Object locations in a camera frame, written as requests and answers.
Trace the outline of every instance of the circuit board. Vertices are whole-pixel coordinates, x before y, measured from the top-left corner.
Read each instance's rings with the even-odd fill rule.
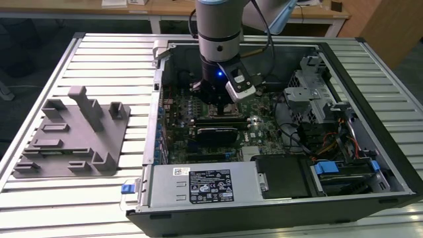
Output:
[[[218,117],[214,114],[214,106],[203,103],[185,89],[170,91],[169,95],[165,109],[170,164],[214,162],[190,160],[195,155],[225,155],[223,162],[245,161],[242,148],[249,146],[257,146],[261,154],[285,153],[282,135],[271,116],[274,95],[266,93],[262,97],[253,97],[225,109],[226,113],[234,113],[235,117],[247,118],[249,123],[247,129],[238,131],[237,141],[230,147],[197,146],[197,129],[190,126],[190,121]]]

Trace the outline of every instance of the wooden table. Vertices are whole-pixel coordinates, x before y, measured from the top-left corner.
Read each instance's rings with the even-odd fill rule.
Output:
[[[102,9],[102,0],[0,0],[0,17],[53,19],[150,20],[154,34],[161,34],[162,20],[189,20],[195,0],[150,0],[147,5]],[[295,9],[289,23],[329,24],[327,37],[337,37],[350,14],[330,10],[330,0],[322,6]]]

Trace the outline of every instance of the slotted metal surface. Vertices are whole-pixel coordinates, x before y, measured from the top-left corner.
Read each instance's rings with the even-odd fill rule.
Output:
[[[150,94],[155,70],[153,43],[157,39],[190,40],[185,35],[87,34],[74,39],[51,78],[46,98],[66,98],[70,86],[86,85],[90,98],[102,104],[122,101],[131,106],[131,120],[119,161],[121,170],[111,177],[16,179],[11,169],[32,138],[43,113],[34,109],[28,130],[20,131],[0,168],[0,235],[2,238],[55,237],[146,237],[127,220],[121,209],[121,185],[142,174],[142,157],[147,136]],[[266,41],[246,37],[246,41]],[[327,42],[355,83],[370,101],[395,141],[423,175],[423,111],[403,84],[387,70],[366,44],[355,39],[286,38],[277,42]],[[341,87],[335,90],[345,99]],[[137,196],[127,197],[135,202]],[[246,231],[202,237],[422,237],[423,205],[382,211],[354,223],[318,225],[275,230]]]

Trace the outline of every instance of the power supply label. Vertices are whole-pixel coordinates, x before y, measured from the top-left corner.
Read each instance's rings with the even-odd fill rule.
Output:
[[[231,170],[190,172],[190,202],[234,202]]]

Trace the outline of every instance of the blue tab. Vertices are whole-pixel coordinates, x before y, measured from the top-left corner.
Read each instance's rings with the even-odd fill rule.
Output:
[[[319,164],[315,165],[315,170],[318,175],[323,174],[323,170]]]
[[[379,164],[378,164],[378,161],[373,160],[373,161],[371,161],[371,166],[373,166],[373,169],[374,169],[375,171],[379,171],[379,170],[381,170],[381,166],[379,166]]]
[[[317,174],[338,173],[339,169],[334,161],[319,162],[315,165]]]
[[[122,194],[134,194],[135,193],[135,184],[123,184],[121,193]]]

